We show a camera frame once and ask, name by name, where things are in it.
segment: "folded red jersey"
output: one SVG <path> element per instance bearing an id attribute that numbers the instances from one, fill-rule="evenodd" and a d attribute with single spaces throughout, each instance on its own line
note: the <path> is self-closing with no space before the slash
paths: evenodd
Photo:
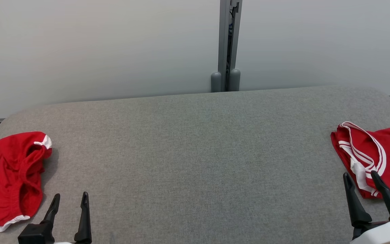
<path id="1" fill-rule="evenodd" d="M 38 131 L 0 140 L 0 232 L 39 209 L 42 161 L 51 155 L 51 145 L 51 139 Z"/>
<path id="2" fill-rule="evenodd" d="M 375 170 L 390 188 L 390 128 L 376 132 L 344 122 L 331 133 L 332 144 L 364 198 L 382 198 L 371 171 Z"/>

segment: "red fabric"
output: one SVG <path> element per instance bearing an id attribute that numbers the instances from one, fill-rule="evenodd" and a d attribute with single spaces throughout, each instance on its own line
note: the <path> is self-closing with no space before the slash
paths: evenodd
<path id="1" fill-rule="evenodd" d="M 338 126 L 336 132 L 331 133 L 331 140 L 345 168 L 355 182 L 356 175 L 351 170 L 350 152 L 347 152 L 345 148 L 350 148 L 349 151 L 364 166 L 365 182 L 368 186 L 376 188 L 370 175 L 370 172 L 375 170 L 390 188 L 390 128 L 375 132 L 364 131 L 353 123 L 344 122 Z M 374 196 L 374 194 L 360 188 L 359 193 L 364 198 L 382 198 L 381 194 L 377 194 L 378 192 Z"/>
<path id="2" fill-rule="evenodd" d="M 37 212 L 43 197 L 42 161 L 51 155 L 50 146 L 50 139 L 38 131 L 0 139 L 0 227 Z"/>

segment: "red jersey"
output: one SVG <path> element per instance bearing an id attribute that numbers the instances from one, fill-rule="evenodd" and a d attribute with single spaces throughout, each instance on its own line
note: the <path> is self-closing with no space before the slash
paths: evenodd
<path id="1" fill-rule="evenodd" d="M 331 133 L 332 144 L 364 198 L 382 198 L 371 171 L 390 188 L 390 128 L 375 132 L 344 122 Z"/>

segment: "gray fabric surface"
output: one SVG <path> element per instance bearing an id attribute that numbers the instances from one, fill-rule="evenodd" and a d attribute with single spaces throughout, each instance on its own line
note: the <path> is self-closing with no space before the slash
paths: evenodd
<path id="1" fill-rule="evenodd" d="M 71 241 L 82 192 L 93 242 L 348 243 L 345 168 L 330 133 L 343 121 L 390 127 L 390 98 L 338 86 L 75 102 L 22 111 L 0 138 L 43 131 L 53 155 L 30 221 L 61 194 L 53 234 Z M 364 200 L 375 221 L 381 201 Z"/>

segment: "white partition panel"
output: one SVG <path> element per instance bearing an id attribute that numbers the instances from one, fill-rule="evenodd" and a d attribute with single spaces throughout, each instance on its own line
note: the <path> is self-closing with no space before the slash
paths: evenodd
<path id="1" fill-rule="evenodd" d="M 0 0 L 0 118 L 39 104 L 210 92 L 219 0 Z"/>
<path id="2" fill-rule="evenodd" d="M 390 1 L 245 0 L 240 90 L 368 85 L 390 95 Z"/>

